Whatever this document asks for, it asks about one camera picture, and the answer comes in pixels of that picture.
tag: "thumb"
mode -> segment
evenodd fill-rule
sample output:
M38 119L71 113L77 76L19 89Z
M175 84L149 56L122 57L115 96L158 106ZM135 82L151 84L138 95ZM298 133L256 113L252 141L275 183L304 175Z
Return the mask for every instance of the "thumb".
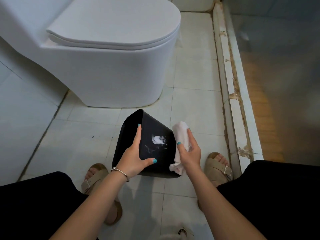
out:
M148 159L143 160L142 162L143 162L143 164L144 164L144 167L146 168L146 167L148 167L148 166L150 166L150 165L155 164L155 163L157 162L157 159L155 159L155 158L148 158Z
M186 149L184 148L184 145L181 142L177 143L177 148L180 155L187 152Z

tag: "toilet bowl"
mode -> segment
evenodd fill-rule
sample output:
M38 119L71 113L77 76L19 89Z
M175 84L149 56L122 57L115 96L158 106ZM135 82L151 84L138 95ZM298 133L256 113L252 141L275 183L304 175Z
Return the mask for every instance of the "toilet bowl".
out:
M0 36L87 106L154 103L180 27L167 0L0 0Z

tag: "hand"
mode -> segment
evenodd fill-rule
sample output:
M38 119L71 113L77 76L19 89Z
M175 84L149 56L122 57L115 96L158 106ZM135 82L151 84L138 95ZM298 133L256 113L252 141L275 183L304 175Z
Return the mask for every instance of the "hand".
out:
M189 136L189 141L192 146L192 151L187 152L184 148L184 145L180 142L178 142L178 150L180 153L180 160L186 171L188 172L188 169L201 169L200 167L200 159L201 159L201 149L198 146L197 141L193 137L193 134L190 129L187 129L187 133Z
M138 124L137 134L134 137L132 145L123 153L120 161L118 162L117 169L124 172L128 178L132 178L157 162L155 158L148 158L141 160L139 157L139 144L141 140L141 125Z

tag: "silver bracelet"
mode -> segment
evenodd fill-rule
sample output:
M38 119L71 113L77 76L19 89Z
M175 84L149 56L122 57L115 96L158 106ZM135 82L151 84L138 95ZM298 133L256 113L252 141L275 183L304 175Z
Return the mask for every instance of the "silver bracelet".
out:
M119 170L119 169L117 169L116 167L114 167L113 169L111 169L111 172L112 172L112 171L119 171L120 173L122 173L122 174L127 178L127 182L129 182L128 176L127 176L124 172L122 172L121 170Z

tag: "toilet seat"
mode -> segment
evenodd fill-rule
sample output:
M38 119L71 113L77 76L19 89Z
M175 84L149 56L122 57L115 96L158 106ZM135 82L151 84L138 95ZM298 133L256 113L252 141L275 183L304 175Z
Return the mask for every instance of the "toilet seat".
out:
M170 40L180 20L167 0L74 0L47 32L66 46L140 50Z

